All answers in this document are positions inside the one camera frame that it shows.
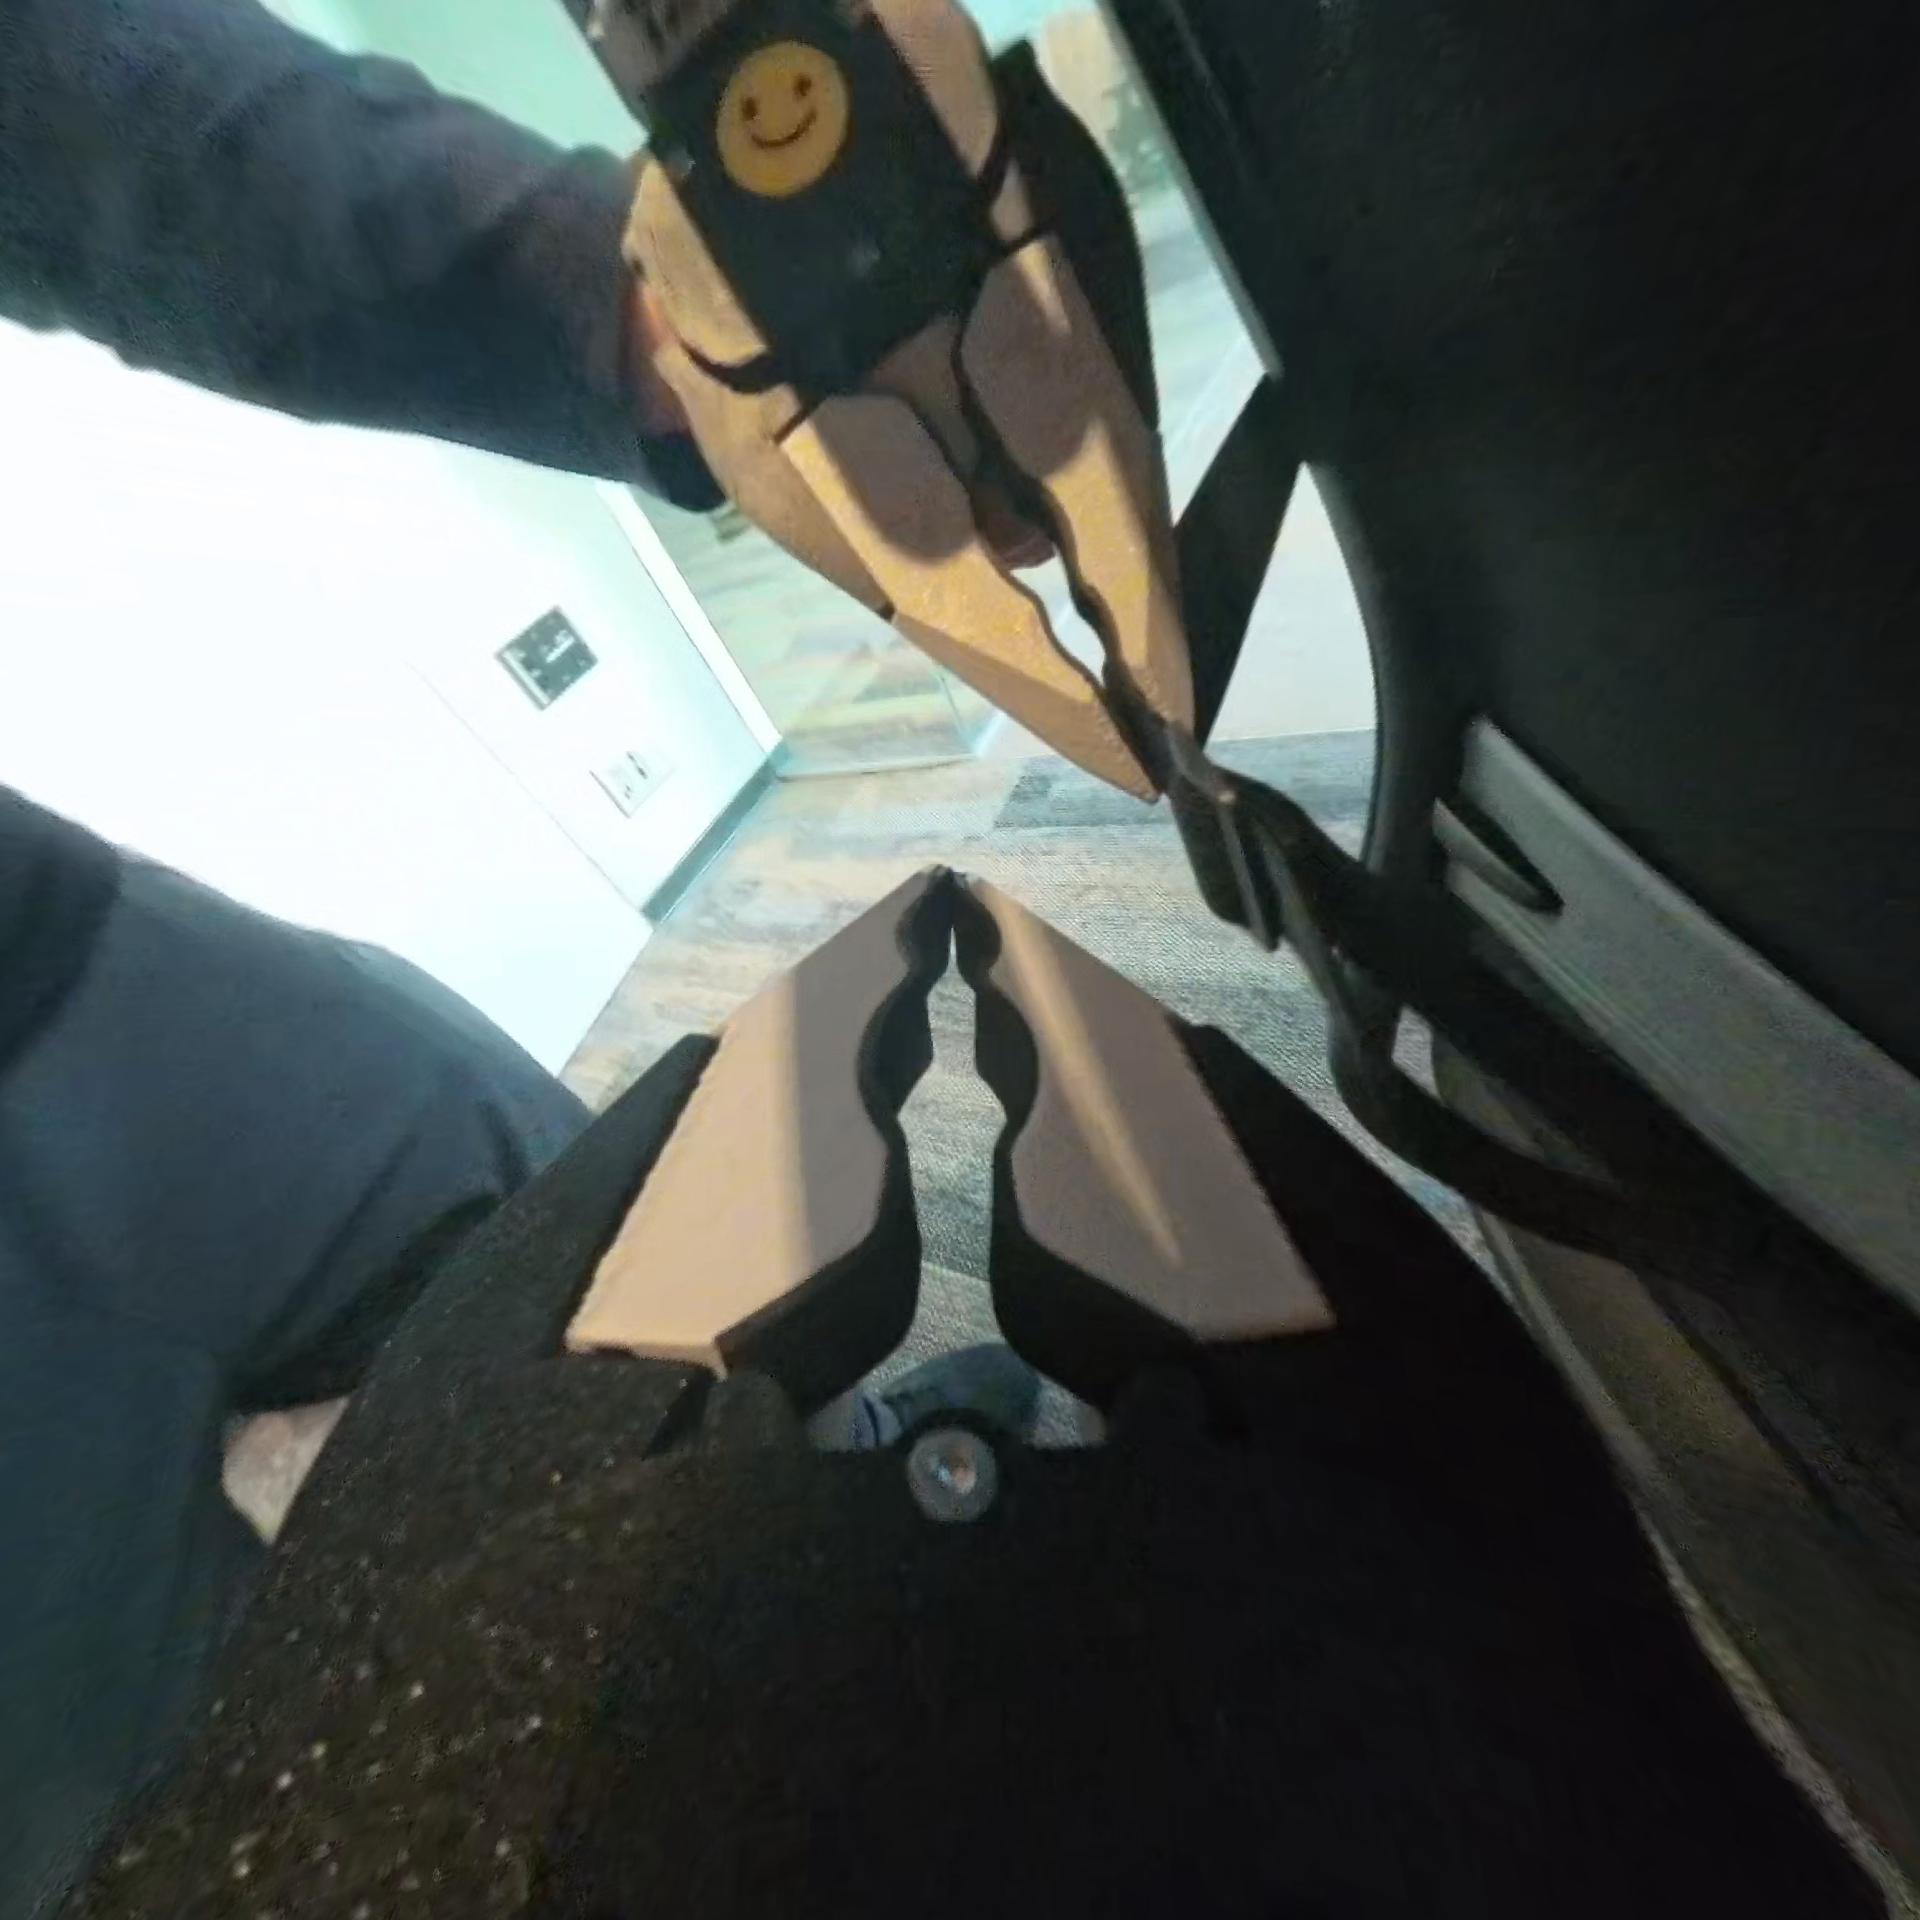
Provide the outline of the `person's left forearm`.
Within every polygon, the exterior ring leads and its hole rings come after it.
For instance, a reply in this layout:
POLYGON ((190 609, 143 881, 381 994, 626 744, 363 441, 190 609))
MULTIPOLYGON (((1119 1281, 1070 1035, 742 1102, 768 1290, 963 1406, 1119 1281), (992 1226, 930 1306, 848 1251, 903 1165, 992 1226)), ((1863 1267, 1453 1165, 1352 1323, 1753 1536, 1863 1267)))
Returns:
POLYGON ((318 425, 725 494, 639 431, 633 163, 261 3, 2 7, 2 312, 318 425))

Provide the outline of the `black office chair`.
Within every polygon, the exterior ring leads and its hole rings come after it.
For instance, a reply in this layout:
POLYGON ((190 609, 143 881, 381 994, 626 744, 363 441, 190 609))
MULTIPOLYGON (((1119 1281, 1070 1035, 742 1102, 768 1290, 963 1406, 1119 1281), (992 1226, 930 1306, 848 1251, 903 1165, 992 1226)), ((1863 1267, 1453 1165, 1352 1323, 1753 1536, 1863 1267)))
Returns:
POLYGON ((1366 856, 1645 1088, 1429 1015, 1455 1114, 1768 1262, 1478 1207, 1656 1541, 1915 1914, 1915 3, 1111 3, 1271 379, 1194 501, 1309 470, 1376 675, 1366 856))

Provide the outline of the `black wall panel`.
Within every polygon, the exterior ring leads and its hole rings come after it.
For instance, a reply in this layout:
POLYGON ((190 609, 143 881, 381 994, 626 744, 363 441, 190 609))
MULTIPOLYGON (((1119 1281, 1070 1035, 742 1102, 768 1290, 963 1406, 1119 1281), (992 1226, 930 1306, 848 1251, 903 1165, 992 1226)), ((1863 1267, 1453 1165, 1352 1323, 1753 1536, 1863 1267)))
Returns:
POLYGON ((538 710, 551 707, 600 664, 589 637, 562 607, 550 607, 495 653, 519 691, 538 710))

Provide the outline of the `person's left hand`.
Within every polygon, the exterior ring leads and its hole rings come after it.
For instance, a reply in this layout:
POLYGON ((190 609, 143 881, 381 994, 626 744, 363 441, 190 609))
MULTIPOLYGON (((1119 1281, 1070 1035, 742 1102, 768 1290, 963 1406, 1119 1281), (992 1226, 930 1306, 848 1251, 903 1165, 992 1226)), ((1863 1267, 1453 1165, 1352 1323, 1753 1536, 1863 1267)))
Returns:
POLYGON ((631 277, 630 280, 622 350, 639 431, 650 441, 691 438, 687 406, 667 376, 682 354, 682 341, 657 297, 655 283, 645 277, 631 277))

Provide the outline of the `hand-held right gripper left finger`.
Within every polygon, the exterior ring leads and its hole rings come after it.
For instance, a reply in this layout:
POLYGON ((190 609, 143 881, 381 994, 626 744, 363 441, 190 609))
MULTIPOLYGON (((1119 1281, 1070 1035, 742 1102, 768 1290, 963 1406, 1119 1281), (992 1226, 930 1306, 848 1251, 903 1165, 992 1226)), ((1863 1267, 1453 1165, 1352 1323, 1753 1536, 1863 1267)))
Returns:
POLYGON ((901 1110, 930 1062, 949 870, 903 880, 720 1026, 567 1323, 567 1351, 850 1391, 920 1306, 901 1110))

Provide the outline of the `person's right shoe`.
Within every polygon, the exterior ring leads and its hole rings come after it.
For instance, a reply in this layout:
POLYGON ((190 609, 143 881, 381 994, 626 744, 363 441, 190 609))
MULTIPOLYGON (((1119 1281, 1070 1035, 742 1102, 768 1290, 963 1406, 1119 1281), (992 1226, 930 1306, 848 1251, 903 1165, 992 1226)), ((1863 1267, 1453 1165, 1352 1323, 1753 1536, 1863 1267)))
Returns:
POLYGON ((1010 1346, 989 1338, 938 1352, 891 1382, 865 1385, 833 1431, 843 1451, 890 1449, 929 1423, 989 1426, 1026 1438, 1043 1397, 1041 1374, 1010 1346))

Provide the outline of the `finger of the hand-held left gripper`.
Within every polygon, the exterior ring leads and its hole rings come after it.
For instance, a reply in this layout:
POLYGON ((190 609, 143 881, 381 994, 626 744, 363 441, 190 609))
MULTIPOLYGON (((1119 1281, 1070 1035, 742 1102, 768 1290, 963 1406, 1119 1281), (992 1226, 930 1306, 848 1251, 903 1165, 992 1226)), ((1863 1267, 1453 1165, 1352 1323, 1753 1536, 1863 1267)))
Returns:
POLYGON ((1059 555, 1109 714, 1129 738, 1194 738, 1161 434, 1056 230, 989 269, 959 333, 959 379, 1059 555))
POLYGON ((979 533, 970 488, 896 394, 825 400, 782 443, 872 574, 899 630, 1095 779, 1139 799, 1166 786, 1161 738, 1129 738, 1043 601, 979 533))

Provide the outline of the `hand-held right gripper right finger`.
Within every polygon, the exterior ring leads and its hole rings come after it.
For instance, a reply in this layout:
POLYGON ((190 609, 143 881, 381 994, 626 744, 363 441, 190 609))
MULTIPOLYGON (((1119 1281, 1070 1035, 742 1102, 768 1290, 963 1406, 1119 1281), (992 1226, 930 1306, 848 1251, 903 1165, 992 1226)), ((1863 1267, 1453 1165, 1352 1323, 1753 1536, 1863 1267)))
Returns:
POLYGON ((1335 1330, 1161 1000, 981 877, 954 885, 954 954, 1001 1107, 992 1301, 1023 1357, 1115 1407, 1141 1376, 1335 1330))

